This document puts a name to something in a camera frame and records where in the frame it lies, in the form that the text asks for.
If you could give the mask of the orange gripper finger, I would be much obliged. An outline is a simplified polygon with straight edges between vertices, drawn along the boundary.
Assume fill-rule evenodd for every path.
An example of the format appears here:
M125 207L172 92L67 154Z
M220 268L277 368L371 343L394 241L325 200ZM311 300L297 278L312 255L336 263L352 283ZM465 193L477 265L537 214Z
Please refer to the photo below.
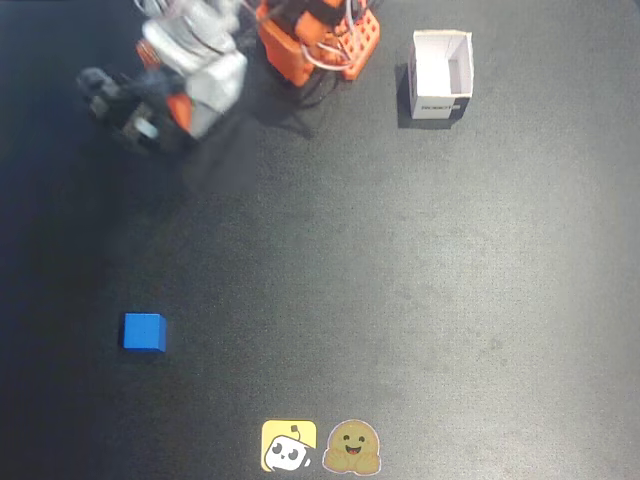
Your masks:
M167 106L176 124L191 133L193 103L185 93L172 94L167 98Z

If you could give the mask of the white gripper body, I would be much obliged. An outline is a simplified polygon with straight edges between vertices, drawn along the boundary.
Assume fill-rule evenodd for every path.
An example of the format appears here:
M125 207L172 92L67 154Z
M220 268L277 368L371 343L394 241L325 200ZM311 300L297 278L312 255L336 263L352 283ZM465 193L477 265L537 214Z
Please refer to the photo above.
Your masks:
M247 58L234 34L238 8L143 8L149 59L177 74L193 103L191 133L205 136L240 98Z

